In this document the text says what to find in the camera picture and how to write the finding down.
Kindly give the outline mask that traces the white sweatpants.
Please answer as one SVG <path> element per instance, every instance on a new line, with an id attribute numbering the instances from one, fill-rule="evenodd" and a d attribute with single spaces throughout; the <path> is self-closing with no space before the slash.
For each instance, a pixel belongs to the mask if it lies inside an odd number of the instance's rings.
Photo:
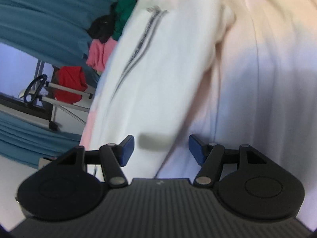
<path id="1" fill-rule="evenodd" d="M 138 0 L 106 63 L 81 144 L 132 135 L 128 180 L 163 165 L 234 14 L 223 0 Z"/>

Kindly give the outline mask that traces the pastel duvet bedding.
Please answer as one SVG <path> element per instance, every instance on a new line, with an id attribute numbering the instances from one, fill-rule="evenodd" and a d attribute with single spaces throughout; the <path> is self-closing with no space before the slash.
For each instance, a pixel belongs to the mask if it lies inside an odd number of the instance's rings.
<path id="1" fill-rule="evenodd" d="M 247 143 L 305 187 L 298 218 L 316 228 L 316 0 L 223 0 L 234 14 L 180 132 L 152 178 L 194 180 L 190 135 Z"/>

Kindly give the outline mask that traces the red garment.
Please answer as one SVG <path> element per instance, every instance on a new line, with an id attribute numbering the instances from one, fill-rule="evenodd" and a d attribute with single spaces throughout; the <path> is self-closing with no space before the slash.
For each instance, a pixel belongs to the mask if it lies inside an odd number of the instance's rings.
<path id="1" fill-rule="evenodd" d="M 55 73 L 54 77 L 54 83 L 66 88 L 82 92 L 88 88 L 81 66 L 63 66 Z M 60 89 L 54 89 L 53 94 L 56 100 L 68 104 L 75 104 L 82 99 L 81 95 Z"/>

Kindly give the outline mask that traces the blue curtain left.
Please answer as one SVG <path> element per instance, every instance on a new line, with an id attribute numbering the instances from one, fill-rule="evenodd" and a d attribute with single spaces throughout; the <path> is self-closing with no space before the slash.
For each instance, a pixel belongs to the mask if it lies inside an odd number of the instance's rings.
<path id="1" fill-rule="evenodd" d="M 78 134 L 55 132 L 1 112 L 1 156 L 37 168 L 40 158 L 59 157 L 79 145 Z"/>

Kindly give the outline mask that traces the blue curtain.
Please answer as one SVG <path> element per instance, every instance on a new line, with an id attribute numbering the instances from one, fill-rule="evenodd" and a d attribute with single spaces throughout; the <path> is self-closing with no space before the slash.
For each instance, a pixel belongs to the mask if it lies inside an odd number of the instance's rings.
<path id="1" fill-rule="evenodd" d="M 78 134 L 55 132 L 1 112 L 1 156 L 37 168 L 40 158 L 59 157 L 79 145 Z"/>
<path id="2" fill-rule="evenodd" d="M 117 0 L 1 0 L 1 42 L 40 60 L 80 64 L 87 29 Z"/>

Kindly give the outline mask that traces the pink garment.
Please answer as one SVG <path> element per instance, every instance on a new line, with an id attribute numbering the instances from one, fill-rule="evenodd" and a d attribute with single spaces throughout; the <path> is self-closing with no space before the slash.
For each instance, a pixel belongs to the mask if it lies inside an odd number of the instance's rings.
<path id="1" fill-rule="evenodd" d="M 116 45 L 117 41 L 112 37 L 106 43 L 101 43 L 99 39 L 92 40 L 86 64 L 97 72 L 103 72 Z"/>

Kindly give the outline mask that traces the dark framed window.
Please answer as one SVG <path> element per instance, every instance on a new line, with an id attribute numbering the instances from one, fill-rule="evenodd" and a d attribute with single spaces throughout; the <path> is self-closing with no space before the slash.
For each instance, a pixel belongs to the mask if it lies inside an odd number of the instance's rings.
<path id="1" fill-rule="evenodd" d="M 1 111 L 30 123 L 47 127 L 53 107 L 37 102 L 26 107 L 20 93 L 31 81 L 46 74 L 51 78 L 54 68 L 11 46 L 1 44 Z"/>

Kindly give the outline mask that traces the black garment pile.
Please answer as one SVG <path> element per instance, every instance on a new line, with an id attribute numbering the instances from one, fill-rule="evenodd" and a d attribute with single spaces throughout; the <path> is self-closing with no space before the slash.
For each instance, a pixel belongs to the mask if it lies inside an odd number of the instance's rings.
<path id="1" fill-rule="evenodd" d="M 87 33 L 92 39 L 99 40 L 102 44 L 106 43 L 115 32 L 116 22 L 118 21 L 118 13 L 116 7 L 118 2 L 110 5 L 109 14 L 95 19 L 88 28 Z"/>

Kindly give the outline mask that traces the green garment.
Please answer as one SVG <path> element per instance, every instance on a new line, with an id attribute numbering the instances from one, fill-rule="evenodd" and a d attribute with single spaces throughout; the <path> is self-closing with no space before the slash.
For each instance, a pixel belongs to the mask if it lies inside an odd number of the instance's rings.
<path id="1" fill-rule="evenodd" d="M 115 6 L 115 24 L 112 38 L 118 41 L 122 35 L 123 29 L 134 10 L 136 0 L 119 0 Z"/>

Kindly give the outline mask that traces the blue curtain right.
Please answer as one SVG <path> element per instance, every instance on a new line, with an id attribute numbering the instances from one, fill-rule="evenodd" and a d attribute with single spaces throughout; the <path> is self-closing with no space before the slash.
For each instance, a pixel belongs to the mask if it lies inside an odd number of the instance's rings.
<path id="1" fill-rule="evenodd" d="M 80 64 L 87 29 L 117 0 L 1 0 L 1 42 L 40 60 Z"/>

